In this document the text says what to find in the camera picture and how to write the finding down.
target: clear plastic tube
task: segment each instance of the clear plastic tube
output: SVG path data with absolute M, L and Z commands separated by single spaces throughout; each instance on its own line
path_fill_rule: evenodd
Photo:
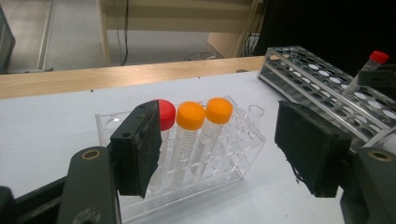
M 361 71 L 375 71 L 382 63 L 385 63 L 388 60 L 389 56 L 388 54 L 381 52 L 379 50 L 375 50 L 369 58 L 369 61 L 363 66 Z M 352 81 L 349 83 L 349 86 L 343 91 L 343 95 L 349 95 L 352 92 L 356 91 L 356 89 L 359 87 L 358 81 L 359 81 L 359 75 L 358 73 Z
M 172 167 L 175 169 L 175 172 L 171 174 L 173 185 L 180 185 L 183 182 L 197 133 L 197 131 L 189 131 L 177 127 L 176 143 L 173 154 L 174 160 L 172 162 Z
M 208 119 L 205 120 L 204 126 L 202 127 L 201 134 L 199 136 L 199 142 L 197 148 L 194 151 L 194 155 L 191 159 L 192 163 L 203 162 L 199 165 L 195 164 L 191 170 L 194 175 L 202 175 L 206 168 L 206 161 L 210 159 L 213 152 L 213 148 L 218 142 L 219 136 L 223 129 L 222 124 L 216 124 L 210 122 Z
M 204 124 L 205 110 L 195 102 L 185 102 L 177 109 L 176 138 L 172 157 L 171 182 L 174 186 L 181 185 L 191 157 L 198 130 Z
M 198 146 L 192 157 L 192 173 L 201 176 L 207 166 L 207 161 L 219 140 L 219 136 L 233 113 L 233 105 L 224 98 L 212 98 L 206 105 L 206 120 L 199 136 Z
M 161 138 L 163 143 L 160 147 L 160 158 L 158 159 L 158 167 L 154 174 L 152 175 L 150 182 L 148 184 L 148 190 L 150 193 L 155 193 L 159 190 L 164 181 L 165 173 L 165 161 L 166 161 L 166 151 L 168 149 L 169 140 L 169 130 L 175 124 L 176 109 L 175 106 L 169 101 L 160 99 L 158 100 L 160 107 L 160 128 L 161 128 Z

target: white table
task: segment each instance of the white table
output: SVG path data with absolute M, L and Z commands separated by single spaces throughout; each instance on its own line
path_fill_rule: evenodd
M 317 199 L 297 184 L 274 142 L 279 100 L 257 72 L 196 77 L 114 89 L 0 101 L 0 185 L 19 197 L 67 174 L 70 158 L 99 145 L 94 115 L 129 111 L 156 98 L 174 104 L 230 95 L 247 108 L 262 105 L 267 138 L 243 181 L 173 205 L 136 223 L 343 223 L 335 199 Z

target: orange cap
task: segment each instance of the orange cap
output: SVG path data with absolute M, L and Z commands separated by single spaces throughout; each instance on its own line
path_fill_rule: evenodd
M 206 118 L 216 124 L 225 124 L 233 113 L 233 105 L 224 98 L 212 98 L 206 105 Z
M 204 107 L 195 102 L 184 102 L 177 109 L 176 123 L 183 129 L 198 130 L 204 124 L 204 119 Z

